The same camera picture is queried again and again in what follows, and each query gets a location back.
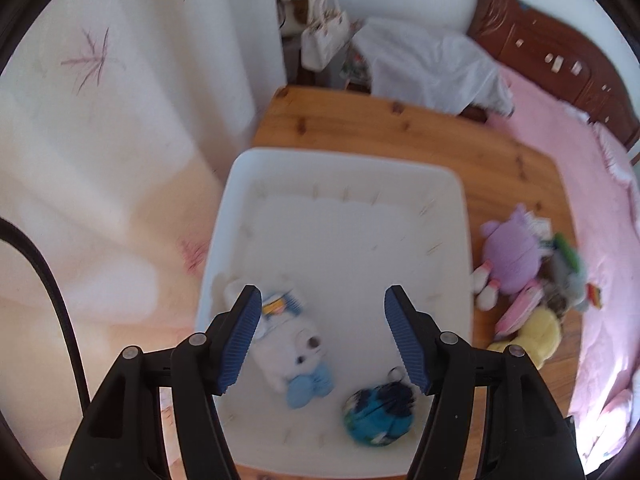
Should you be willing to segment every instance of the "brown headboard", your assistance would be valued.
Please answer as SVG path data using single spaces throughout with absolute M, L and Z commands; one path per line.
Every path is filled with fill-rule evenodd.
M 640 137 L 615 67 L 574 28 L 519 0 L 478 0 L 467 33 L 501 63 L 606 124 L 627 149 Z

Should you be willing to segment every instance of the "white tray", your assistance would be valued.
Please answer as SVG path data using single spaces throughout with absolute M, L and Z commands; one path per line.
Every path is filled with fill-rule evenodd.
M 233 164 L 202 282 L 196 329 L 226 310 L 235 278 L 292 282 L 318 326 L 335 389 L 290 410 L 251 356 L 216 407 L 236 463 L 295 476 L 405 474 L 424 427 L 385 448 L 360 446 L 342 426 L 344 401 L 383 383 L 402 361 L 383 312 L 400 284 L 441 330 L 469 340 L 472 302 L 465 200 L 457 176 L 426 164 L 255 148 Z

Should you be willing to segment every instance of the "wooden table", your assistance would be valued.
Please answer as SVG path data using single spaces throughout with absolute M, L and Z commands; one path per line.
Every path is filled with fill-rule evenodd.
M 465 188 L 475 266 L 481 263 L 480 226 L 492 219 L 506 220 L 518 202 L 538 216 L 551 218 L 554 230 L 562 231 L 575 245 L 571 211 L 553 161 L 465 119 L 354 92 L 292 86 L 274 96 L 254 146 L 361 153 L 452 169 Z M 505 307 L 474 311 L 474 346 L 485 348 L 492 341 L 494 325 Z M 563 331 L 560 348 L 541 374 L 566 415 L 580 351 L 580 316 L 574 310 L 567 315 Z M 478 388 L 462 479 L 475 478 L 483 421 L 484 391 Z M 265 474 L 247 468 L 240 473 L 246 479 Z

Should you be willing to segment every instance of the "white curtain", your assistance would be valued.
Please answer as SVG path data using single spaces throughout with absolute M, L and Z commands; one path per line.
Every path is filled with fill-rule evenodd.
M 53 0 L 0 77 L 0 216 L 58 280 L 91 393 L 190 333 L 226 176 L 285 83 L 274 0 Z M 80 420 L 53 309 L 0 246 L 0 408 L 57 478 Z

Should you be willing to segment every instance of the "pink bed sheet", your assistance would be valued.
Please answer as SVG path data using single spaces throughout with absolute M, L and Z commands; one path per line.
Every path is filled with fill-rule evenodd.
M 508 119 L 491 115 L 488 124 L 555 160 L 589 280 L 602 289 L 602 310 L 584 314 L 570 407 L 578 452 L 589 472 L 618 445 L 612 437 L 610 445 L 598 442 L 606 426 L 602 417 L 610 412 L 603 409 L 629 386 L 638 366 L 640 200 L 633 200 L 638 186 L 624 148 L 606 128 L 581 122 L 566 104 L 509 68 L 502 67 L 502 75 L 513 92 L 515 112 Z

